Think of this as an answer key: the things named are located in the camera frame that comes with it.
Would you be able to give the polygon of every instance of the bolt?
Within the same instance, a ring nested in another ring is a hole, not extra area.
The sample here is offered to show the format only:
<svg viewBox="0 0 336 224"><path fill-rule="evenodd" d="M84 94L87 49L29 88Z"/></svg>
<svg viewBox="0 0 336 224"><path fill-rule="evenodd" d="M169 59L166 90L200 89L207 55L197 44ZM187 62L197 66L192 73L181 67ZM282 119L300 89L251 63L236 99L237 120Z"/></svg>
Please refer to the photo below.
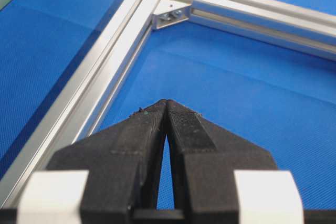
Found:
<svg viewBox="0 0 336 224"><path fill-rule="evenodd" d="M159 16L160 19L165 20L165 21L169 21L172 19L172 17L169 15L169 13L165 13Z"/></svg>
<svg viewBox="0 0 336 224"><path fill-rule="evenodd" d="M183 15L183 12L182 10L175 10L172 12L172 15L175 17L175 18L181 18L182 15Z"/></svg>

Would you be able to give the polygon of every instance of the blue mat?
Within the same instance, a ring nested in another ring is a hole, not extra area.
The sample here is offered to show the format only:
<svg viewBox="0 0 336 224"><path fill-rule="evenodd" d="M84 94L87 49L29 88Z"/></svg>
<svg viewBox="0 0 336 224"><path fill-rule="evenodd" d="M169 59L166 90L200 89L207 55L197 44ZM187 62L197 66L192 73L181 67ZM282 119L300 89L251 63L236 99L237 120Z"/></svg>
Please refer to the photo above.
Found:
<svg viewBox="0 0 336 224"><path fill-rule="evenodd" d="M0 178L123 0L13 0L0 11Z"/></svg>
<svg viewBox="0 0 336 224"><path fill-rule="evenodd" d="M13 0L0 11L0 177L122 0ZM280 0L336 14L335 0ZM172 98L269 149L306 208L336 208L335 63L194 24L154 32L102 129ZM165 150L159 208L172 208Z"/></svg>

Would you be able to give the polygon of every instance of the black plastic part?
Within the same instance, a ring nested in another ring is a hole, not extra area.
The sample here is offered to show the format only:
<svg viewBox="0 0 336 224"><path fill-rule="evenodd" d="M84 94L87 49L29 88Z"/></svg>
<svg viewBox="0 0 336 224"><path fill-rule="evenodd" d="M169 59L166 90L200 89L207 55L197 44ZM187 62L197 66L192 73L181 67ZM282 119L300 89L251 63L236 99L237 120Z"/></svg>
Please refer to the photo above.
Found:
<svg viewBox="0 0 336 224"><path fill-rule="evenodd" d="M175 210L156 210L168 136ZM57 151L48 170L88 169L82 223L239 223L235 169L277 169L271 154L172 100ZM336 211L309 210L305 224L336 223ZM0 210L0 223L16 221Z"/></svg>
<svg viewBox="0 0 336 224"><path fill-rule="evenodd" d="M238 223L235 169L277 169L271 154L168 100L175 207L191 223Z"/></svg>
<svg viewBox="0 0 336 224"><path fill-rule="evenodd" d="M54 154L48 170L89 170L80 206L83 223L126 224L132 208L156 207L165 107L161 100Z"/></svg>

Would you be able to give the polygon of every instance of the aluminum frame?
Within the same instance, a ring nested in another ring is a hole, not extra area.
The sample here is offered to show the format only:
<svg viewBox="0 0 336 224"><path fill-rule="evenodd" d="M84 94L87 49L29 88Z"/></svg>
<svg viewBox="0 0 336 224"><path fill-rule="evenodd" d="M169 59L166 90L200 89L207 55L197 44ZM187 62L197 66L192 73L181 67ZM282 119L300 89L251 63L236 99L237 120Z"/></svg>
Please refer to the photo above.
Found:
<svg viewBox="0 0 336 224"><path fill-rule="evenodd" d="M336 61L336 16L275 0L178 0L188 21ZM30 174L99 128L152 31L160 0L124 0L0 181L15 207Z"/></svg>

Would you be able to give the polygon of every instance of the white tape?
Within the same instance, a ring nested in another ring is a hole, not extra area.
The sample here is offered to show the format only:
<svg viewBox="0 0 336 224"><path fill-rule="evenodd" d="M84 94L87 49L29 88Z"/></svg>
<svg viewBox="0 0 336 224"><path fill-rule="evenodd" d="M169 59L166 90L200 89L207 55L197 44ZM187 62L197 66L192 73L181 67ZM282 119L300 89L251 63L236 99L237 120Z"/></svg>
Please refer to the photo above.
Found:
<svg viewBox="0 0 336 224"><path fill-rule="evenodd" d="M87 170L34 172L18 205L18 224L81 224Z"/></svg>
<svg viewBox="0 0 336 224"><path fill-rule="evenodd" d="M302 201L292 174L235 170L239 224L303 224Z"/></svg>

